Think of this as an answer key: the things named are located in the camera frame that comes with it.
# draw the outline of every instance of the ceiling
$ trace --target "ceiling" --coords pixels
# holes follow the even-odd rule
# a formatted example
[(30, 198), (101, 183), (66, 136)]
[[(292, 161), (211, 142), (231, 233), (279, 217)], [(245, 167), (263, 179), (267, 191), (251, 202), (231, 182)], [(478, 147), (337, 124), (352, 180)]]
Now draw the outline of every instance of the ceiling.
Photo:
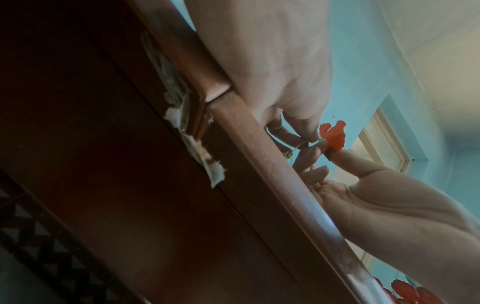
[(377, 0), (447, 135), (480, 147), (480, 0)]

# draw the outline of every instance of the wooden furniture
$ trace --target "wooden furniture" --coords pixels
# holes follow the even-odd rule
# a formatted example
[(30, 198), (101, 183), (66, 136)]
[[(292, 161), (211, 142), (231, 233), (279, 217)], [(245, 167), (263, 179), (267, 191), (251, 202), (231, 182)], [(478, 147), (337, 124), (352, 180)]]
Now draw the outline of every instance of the wooden furniture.
[[(154, 304), (388, 302), (169, 1), (62, 3), (0, 13), (0, 167), (126, 286)], [(142, 35), (189, 87), (216, 189), (161, 120)]]

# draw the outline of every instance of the turquoise wall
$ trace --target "turquoise wall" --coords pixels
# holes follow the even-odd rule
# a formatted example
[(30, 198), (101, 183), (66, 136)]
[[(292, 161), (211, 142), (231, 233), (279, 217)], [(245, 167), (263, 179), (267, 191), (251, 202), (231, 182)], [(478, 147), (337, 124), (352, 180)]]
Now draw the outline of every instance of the turquoise wall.
[[(182, 1), (173, 2), (189, 21)], [(381, 107), (405, 150), (415, 159), (407, 174), (445, 190), (452, 170), (453, 150), (376, 1), (331, 0), (330, 3), (333, 88), (331, 103), (321, 122), (345, 120), (348, 148)], [(326, 159), (320, 159), (318, 165), (324, 164), (335, 171)], [(378, 260), (374, 260), (369, 270), (385, 286), (401, 276)]]
[(480, 148), (457, 150), (446, 193), (480, 218)]

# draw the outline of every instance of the skin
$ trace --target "skin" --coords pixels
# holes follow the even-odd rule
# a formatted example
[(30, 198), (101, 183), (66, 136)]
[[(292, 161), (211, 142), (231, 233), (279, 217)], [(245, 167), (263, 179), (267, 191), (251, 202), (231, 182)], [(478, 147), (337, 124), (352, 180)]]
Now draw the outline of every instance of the skin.
[[(330, 101), (328, 0), (185, 0), (197, 33), (257, 121), (301, 149), (293, 165), (345, 238), (449, 304), (480, 303), (480, 224), (460, 205), (406, 175), (348, 151), (329, 154), (359, 177), (326, 181), (315, 163)], [(280, 113), (301, 136), (291, 134)]]

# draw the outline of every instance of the peeling tape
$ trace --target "peeling tape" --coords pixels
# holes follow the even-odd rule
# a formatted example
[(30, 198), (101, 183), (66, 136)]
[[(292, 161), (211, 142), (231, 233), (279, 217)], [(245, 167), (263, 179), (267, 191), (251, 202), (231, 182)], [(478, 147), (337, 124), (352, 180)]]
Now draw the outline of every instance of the peeling tape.
[(167, 89), (165, 100), (172, 105), (167, 109), (163, 118), (180, 132), (181, 139), (188, 152), (204, 167), (210, 178), (211, 187), (215, 188), (218, 183), (225, 180), (226, 170), (219, 161), (213, 160), (205, 147), (202, 146), (202, 141), (196, 141), (193, 136), (187, 134), (190, 114), (190, 89), (188, 85), (179, 75), (175, 66), (161, 52), (155, 50), (148, 33), (143, 33), (140, 39), (150, 62)]

